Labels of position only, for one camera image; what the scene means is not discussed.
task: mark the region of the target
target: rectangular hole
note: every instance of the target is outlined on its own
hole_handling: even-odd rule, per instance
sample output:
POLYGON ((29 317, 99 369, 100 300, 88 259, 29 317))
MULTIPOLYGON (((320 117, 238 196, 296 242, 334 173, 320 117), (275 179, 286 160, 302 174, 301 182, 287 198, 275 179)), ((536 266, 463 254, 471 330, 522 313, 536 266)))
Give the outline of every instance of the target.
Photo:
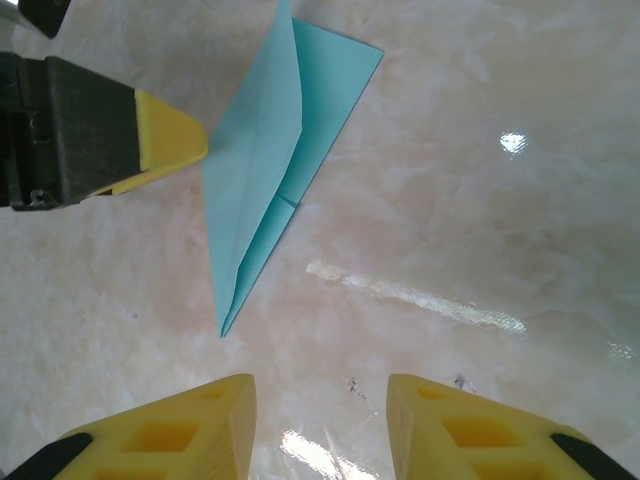
POLYGON ((124 452, 182 452, 198 432, 190 422, 158 422, 140 427, 124 446, 124 452))
POLYGON ((447 398, 446 395, 438 392, 437 390, 431 390, 424 387, 418 388, 418 393, 422 398, 426 398, 427 400, 444 400, 447 398))
POLYGON ((206 400, 220 400, 224 395, 224 390, 221 388, 214 388, 207 392, 202 398, 206 400))
POLYGON ((492 418, 454 417, 442 422, 460 448, 519 447, 522 442, 511 429, 492 418))
POLYGON ((473 465, 481 480, 557 480, 538 462, 477 463, 473 465))
POLYGON ((156 469, 101 468, 95 480, 165 480, 169 472, 156 469))

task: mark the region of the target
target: light blue paper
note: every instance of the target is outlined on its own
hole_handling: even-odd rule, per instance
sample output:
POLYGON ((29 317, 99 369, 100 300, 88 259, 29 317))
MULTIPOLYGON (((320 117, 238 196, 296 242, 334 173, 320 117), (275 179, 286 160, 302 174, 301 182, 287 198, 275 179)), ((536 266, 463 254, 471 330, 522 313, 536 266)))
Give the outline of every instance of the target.
POLYGON ((288 0, 280 1, 273 26, 202 162, 221 336, 382 55, 292 19, 288 0))

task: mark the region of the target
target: marble surface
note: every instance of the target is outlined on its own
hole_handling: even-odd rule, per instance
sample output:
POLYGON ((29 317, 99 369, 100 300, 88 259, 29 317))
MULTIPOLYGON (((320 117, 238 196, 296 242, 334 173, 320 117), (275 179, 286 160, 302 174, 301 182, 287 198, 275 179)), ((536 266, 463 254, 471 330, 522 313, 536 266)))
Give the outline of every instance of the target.
MULTIPOLYGON (((74 0, 56 54, 215 127, 273 0, 74 0)), ((301 0, 386 56, 228 338, 197 166, 0 212, 0 468, 250 372, 251 478, 392 479, 387 376, 570 424, 640 474, 640 15, 631 0, 301 0)))

